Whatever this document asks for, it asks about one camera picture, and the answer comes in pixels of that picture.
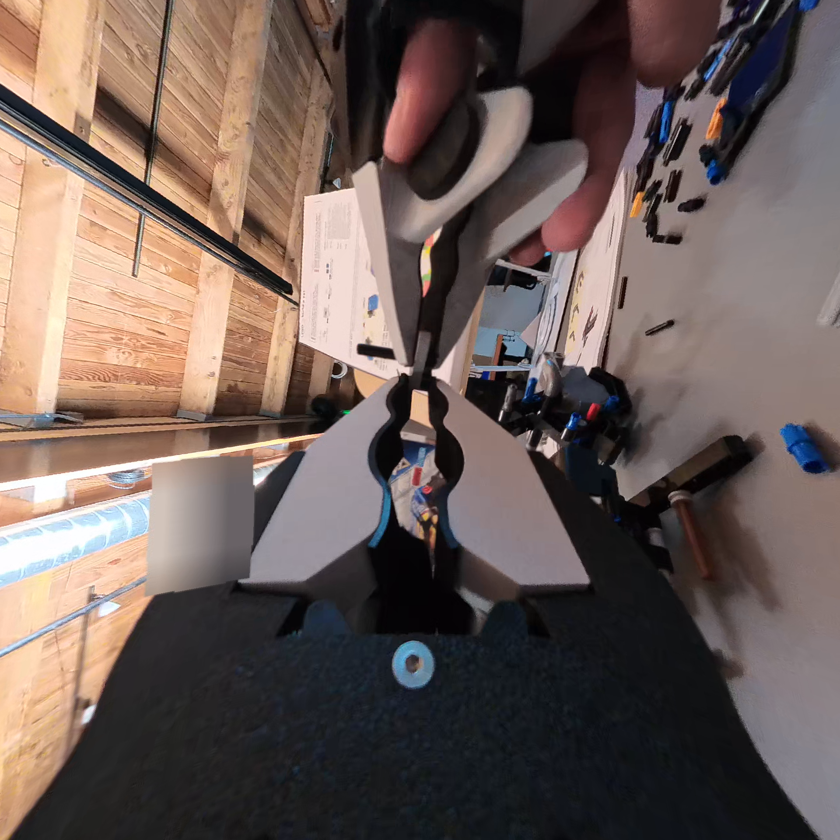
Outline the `blue toy pin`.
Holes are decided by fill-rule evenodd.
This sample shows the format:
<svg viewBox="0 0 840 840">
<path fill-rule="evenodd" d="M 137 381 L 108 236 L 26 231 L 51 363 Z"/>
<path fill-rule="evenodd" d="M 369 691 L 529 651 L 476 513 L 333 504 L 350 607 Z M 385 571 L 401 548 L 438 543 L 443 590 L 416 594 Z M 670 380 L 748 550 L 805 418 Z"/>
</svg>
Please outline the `blue toy pin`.
<svg viewBox="0 0 840 840">
<path fill-rule="evenodd" d="M 787 423 L 780 429 L 780 436 L 787 453 L 806 474 L 822 475 L 832 471 L 822 450 L 804 426 Z"/>
</svg>

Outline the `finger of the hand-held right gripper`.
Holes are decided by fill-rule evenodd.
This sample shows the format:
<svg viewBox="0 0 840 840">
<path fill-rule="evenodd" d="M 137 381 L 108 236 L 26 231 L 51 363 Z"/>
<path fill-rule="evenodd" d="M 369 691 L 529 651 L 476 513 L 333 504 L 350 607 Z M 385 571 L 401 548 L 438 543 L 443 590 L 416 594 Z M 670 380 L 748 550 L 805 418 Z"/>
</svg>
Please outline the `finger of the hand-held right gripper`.
<svg viewBox="0 0 840 840">
<path fill-rule="evenodd" d="M 422 282 L 422 245 L 434 230 L 433 203 L 420 198 L 404 169 L 366 162 L 353 174 L 360 221 L 397 362 L 414 365 Z"/>
<path fill-rule="evenodd" d="M 434 368 L 466 329 L 497 260 L 530 237 L 585 176 L 583 142 L 527 143 L 507 172 L 447 222 L 430 251 L 423 330 L 433 335 Z"/>
</svg>

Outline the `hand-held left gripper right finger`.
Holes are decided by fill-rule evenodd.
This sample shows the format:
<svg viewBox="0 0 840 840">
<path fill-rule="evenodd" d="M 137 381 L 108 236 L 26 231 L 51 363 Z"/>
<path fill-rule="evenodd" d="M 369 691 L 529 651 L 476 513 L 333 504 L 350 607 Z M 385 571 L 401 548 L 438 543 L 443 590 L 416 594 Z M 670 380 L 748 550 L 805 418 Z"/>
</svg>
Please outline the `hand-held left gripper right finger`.
<svg viewBox="0 0 840 840">
<path fill-rule="evenodd" d="M 584 592 L 588 575 L 530 454 L 450 385 L 429 382 L 436 466 L 435 576 L 495 605 Z"/>
</svg>

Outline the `pile of small toy pins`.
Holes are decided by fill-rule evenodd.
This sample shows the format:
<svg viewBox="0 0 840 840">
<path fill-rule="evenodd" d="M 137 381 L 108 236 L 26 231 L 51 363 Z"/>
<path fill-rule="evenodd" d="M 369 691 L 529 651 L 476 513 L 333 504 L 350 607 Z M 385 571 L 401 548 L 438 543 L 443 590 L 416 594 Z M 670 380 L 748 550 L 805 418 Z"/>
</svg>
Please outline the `pile of small toy pins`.
<svg viewBox="0 0 840 840">
<path fill-rule="evenodd" d="M 684 180 L 681 158 L 690 142 L 699 142 L 697 157 L 707 184 L 719 186 L 732 174 L 767 112 L 787 87 L 795 64 L 786 86 L 768 107 L 746 119 L 725 109 L 732 79 L 792 2 L 726 2 L 726 14 L 702 60 L 686 80 L 663 90 L 643 133 L 644 147 L 633 173 L 628 214 L 642 221 L 645 237 L 652 244 L 678 246 L 684 240 L 682 231 L 662 225 L 662 212 L 690 215 L 707 203 L 706 194 L 679 198 Z M 805 16 L 820 2 L 796 2 L 803 12 L 802 30 Z"/>
</svg>

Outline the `black ceiling rail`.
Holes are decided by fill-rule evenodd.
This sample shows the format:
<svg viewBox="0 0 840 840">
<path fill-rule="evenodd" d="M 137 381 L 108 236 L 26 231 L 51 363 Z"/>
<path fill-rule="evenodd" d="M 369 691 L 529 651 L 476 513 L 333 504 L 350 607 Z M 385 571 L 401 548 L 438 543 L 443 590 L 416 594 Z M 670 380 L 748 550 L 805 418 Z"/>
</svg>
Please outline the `black ceiling rail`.
<svg viewBox="0 0 840 840">
<path fill-rule="evenodd" d="M 293 307 L 292 285 L 256 258 L 144 184 L 73 132 L 1 86 L 2 130 L 68 172 L 198 247 Z"/>
</svg>

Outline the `silver ventilation duct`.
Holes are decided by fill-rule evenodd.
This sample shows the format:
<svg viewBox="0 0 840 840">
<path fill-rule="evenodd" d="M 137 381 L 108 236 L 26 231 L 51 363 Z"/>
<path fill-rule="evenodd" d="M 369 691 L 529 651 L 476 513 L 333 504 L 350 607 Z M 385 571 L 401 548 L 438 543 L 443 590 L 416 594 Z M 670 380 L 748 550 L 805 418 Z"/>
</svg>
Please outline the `silver ventilation duct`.
<svg viewBox="0 0 840 840">
<path fill-rule="evenodd" d="M 53 571 L 144 536 L 151 492 L 33 518 L 1 528 L 1 586 Z"/>
</svg>

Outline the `monster truck toy set box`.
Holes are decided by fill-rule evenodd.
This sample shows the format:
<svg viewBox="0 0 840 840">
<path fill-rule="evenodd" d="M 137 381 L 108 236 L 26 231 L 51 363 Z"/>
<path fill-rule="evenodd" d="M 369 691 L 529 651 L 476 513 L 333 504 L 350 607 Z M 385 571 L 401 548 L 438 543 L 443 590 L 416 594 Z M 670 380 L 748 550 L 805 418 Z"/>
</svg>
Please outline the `monster truck toy set box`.
<svg viewBox="0 0 840 840">
<path fill-rule="evenodd" d="M 438 535 L 438 499 L 445 478 L 436 464 L 436 447 L 426 440 L 402 439 L 403 454 L 389 481 L 400 526 L 422 540 L 434 556 Z"/>
</svg>

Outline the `dark grey toy panel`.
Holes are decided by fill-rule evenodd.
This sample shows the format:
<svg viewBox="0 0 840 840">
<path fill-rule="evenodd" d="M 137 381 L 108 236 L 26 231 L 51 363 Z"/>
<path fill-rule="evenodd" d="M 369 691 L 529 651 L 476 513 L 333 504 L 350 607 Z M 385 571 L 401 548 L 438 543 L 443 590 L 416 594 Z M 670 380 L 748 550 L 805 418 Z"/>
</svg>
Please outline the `dark grey toy panel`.
<svg viewBox="0 0 840 840">
<path fill-rule="evenodd" d="M 777 17 L 731 81 L 725 109 L 739 117 L 757 114 L 784 89 L 791 75 L 803 12 L 792 2 Z"/>
</svg>

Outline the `building instruction booklet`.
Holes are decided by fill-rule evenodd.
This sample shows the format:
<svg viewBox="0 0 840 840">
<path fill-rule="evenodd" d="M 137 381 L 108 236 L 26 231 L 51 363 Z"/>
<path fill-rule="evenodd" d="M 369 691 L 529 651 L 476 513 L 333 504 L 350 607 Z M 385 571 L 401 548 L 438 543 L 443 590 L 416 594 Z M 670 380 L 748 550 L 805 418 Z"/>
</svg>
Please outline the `building instruction booklet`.
<svg viewBox="0 0 840 840">
<path fill-rule="evenodd" d="M 619 171 L 604 214 L 579 253 L 568 307 L 564 361 L 586 371 L 600 366 L 631 203 L 631 177 Z"/>
</svg>

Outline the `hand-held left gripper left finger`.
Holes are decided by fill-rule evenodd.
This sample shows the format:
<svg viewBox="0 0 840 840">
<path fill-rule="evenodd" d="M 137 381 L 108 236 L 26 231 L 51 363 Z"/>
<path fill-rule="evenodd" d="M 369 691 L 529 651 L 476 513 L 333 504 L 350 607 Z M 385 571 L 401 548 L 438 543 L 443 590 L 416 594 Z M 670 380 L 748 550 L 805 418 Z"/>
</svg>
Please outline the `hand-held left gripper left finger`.
<svg viewBox="0 0 840 840">
<path fill-rule="evenodd" d="M 296 634 L 407 632 L 391 491 L 406 420 L 400 375 L 310 446 L 259 535 L 245 584 L 294 595 Z"/>
</svg>

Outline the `person's right hand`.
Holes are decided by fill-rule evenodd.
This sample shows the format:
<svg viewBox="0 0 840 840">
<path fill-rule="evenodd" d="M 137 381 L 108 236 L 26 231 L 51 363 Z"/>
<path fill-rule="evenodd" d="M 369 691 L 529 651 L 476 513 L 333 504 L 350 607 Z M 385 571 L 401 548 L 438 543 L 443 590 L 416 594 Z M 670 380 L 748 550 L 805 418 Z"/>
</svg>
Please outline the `person's right hand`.
<svg viewBox="0 0 840 840">
<path fill-rule="evenodd" d="M 581 249 L 604 214 L 635 121 L 638 82 L 666 88 L 705 55 L 718 29 L 720 3 L 600 2 L 554 50 L 546 71 L 576 81 L 572 135 L 589 153 L 577 191 L 511 248 L 531 266 L 547 250 Z M 409 163 L 476 76 L 478 32 L 466 22 L 427 17 L 408 37 L 384 131 L 385 157 Z"/>
</svg>

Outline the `light grey L-shaped toy beam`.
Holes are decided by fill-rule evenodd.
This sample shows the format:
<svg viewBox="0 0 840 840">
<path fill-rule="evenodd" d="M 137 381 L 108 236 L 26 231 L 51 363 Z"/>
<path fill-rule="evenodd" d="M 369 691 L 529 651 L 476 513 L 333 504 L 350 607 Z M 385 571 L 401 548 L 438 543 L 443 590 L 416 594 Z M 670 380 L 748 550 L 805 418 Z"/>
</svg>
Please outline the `light grey L-shaped toy beam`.
<svg viewBox="0 0 840 840">
<path fill-rule="evenodd" d="M 429 379 L 433 376 L 434 347 L 433 335 L 427 330 L 420 330 L 416 336 L 412 373 L 409 383 L 413 390 L 424 392 Z"/>
</svg>

